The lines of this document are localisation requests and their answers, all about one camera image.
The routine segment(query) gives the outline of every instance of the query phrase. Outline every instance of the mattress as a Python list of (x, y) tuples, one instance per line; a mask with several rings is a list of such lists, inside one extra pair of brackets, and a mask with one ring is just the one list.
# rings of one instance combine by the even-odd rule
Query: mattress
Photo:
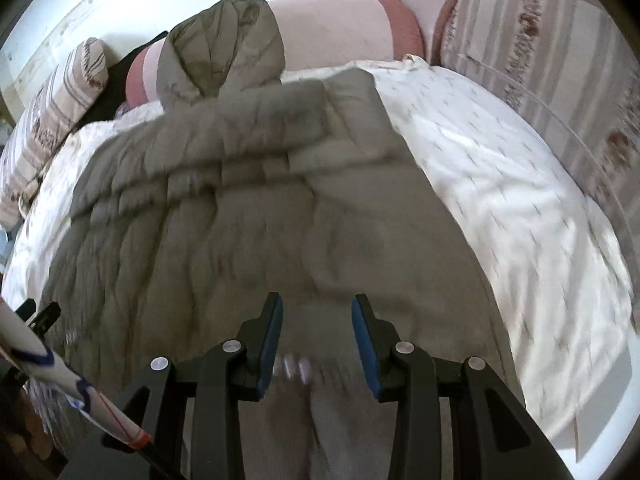
[[(626, 348), (630, 279), (606, 216), (538, 134), (465, 77), (423, 60), (356, 62), (476, 252), (507, 327), (529, 413), (549, 438), (574, 421)], [(283, 74), (324, 78), (341, 68)], [(158, 103), (67, 140), (18, 236), (2, 284), (17, 308), (40, 299), (69, 224), (75, 181), (107, 138), (161, 114)]]

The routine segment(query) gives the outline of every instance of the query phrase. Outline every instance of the bedding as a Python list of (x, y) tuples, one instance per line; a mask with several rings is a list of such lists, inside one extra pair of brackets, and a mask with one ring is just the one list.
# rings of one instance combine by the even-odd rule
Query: bedding
[(460, 224), (507, 327), (527, 410), (553, 438), (632, 330), (632, 285), (612, 225), (535, 130), (473, 81), (417, 57), (348, 66), (374, 75), (394, 128)]
[[(270, 7), (289, 70), (424, 55), (415, 16), (400, 0), (273, 0)], [(131, 108), (158, 98), (163, 44), (164, 38), (147, 45), (131, 64), (126, 83)]]
[[(241, 36), (239, 16), (251, 17)], [(248, 478), (381, 478), (394, 407), (366, 393), (356, 291), (434, 355), (482, 356), (522, 393), (484, 273), (372, 76), (281, 86), (278, 40), (269, 7), (238, 0), (169, 34), (158, 71), (166, 114), (105, 142), (74, 190), (41, 299), (63, 305), (49, 343), (114, 395), (150, 357), (201, 354), (279, 290), (280, 351), (308, 361), (311, 377), (276, 380), (243, 407), (244, 427), (268, 435), (246, 444)], [(197, 63), (212, 58), (223, 70)], [(72, 449), (64, 440), (81, 438), (81, 416), (39, 405)]]
[(20, 221), (18, 200), (104, 89), (102, 42), (83, 41), (57, 66), (21, 115), (0, 155), (0, 225)]

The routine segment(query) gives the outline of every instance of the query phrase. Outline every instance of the pillow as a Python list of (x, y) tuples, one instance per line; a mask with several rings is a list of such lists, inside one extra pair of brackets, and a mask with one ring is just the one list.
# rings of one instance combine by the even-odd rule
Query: pillow
[(156, 81), (158, 79), (158, 60), (163, 45), (164, 38), (146, 47), (133, 61), (125, 85), (127, 103), (131, 108), (158, 100)]
[(424, 42), (418, 21), (401, 0), (377, 0), (385, 9), (394, 42), (394, 59), (400, 61), (406, 54), (424, 58)]
[(18, 199), (101, 94), (108, 79), (102, 42), (89, 38), (49, 75), (0, 156), (0, 225), (20, 219)]
[(273, 0), (286, 70), (392, 61), (389, 20), (376, 0)]
[(146, 49), (149, 45), (166, 37), (167, 31), (161, 32), (148, 43), (140, 45), (129, 52), (121, 61), (117, 62), (109, 69), (109, 84), (104, 92), (98, 97), (91, 109), (86, 113), (78, 123), (78, 130), (89, 123), (97, 123), (98, 121), (111, 121), (116, 111), (123, 101), (126, 101), (125, 84), (129, 69), (138, 54)]

